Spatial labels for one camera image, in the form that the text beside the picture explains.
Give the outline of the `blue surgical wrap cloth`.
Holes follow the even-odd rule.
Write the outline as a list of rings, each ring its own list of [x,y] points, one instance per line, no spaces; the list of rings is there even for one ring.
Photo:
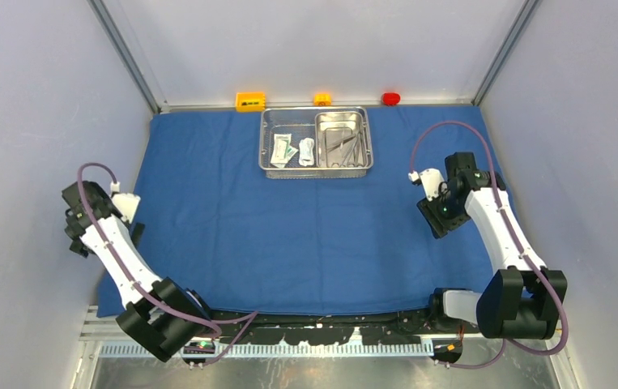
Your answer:
[[[374,163],[348,179],[275,180],[258,163],[261,119],[233,111],[151,120],[134,188],[139,253],[215,310],[378,314],[428,304],[437,288],[485,290],[493,269],[467,222],[433,237],[410,166],[455,152],[486,169],[490,139],[472,106],[368,112]]]

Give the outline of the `wire mesh steel tray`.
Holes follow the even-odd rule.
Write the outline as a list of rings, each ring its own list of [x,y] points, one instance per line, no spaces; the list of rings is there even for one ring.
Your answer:
[[[361,112],[369,126],[366,110],[359,106],[317,106],[276,108],[263,111],[261,116],[260,140],[258,165],[271,179],[323,179],[323,178],[358,178],[363,177],[369,169],[324,169],[318,167],[317,143],[316,143],[316,119],[319,113],[330,111]],[[291,134],[292,146],[298,149],[298,153],[281,169],[271,166],[271,153],[273,149],[274,134]],[[314,159],[315,164],[311,167],[301,167],[299,159],[299,142],[304,138],[313,138],[315,141]]]

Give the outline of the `green white sterile packet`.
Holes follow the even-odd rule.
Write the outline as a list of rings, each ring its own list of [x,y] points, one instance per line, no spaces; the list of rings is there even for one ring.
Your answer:
[[[298,149],[292,146],[291,134],[274,134],[271,153],[271,166],[283,168],[296,154]]]

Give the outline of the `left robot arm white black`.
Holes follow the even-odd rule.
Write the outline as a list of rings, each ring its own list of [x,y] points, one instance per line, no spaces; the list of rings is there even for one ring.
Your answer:
[[[107,194],[84,181],[62,191],[70,250],[99,258],[124,307],[117,325],[154,357],[168,361],[195,336],[216,337],[220,328],[204,302],[146,264],[136,247],[144,226],[133,222],[140,198],[118,189],[114,182]]]

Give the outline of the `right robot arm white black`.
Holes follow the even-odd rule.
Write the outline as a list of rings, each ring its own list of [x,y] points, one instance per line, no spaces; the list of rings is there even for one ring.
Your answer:
[[[435,289],[429,298],[428,324],[444,333],[470,323],[489,339],[551,338],[568,288],[565,274],[548,269],[532,250],[499,173],[479,169],[471,152],[447,156],[445,169],[409,174],[424,190],[417,207],[436,239],[472,222],[494,275],[481,293]]]

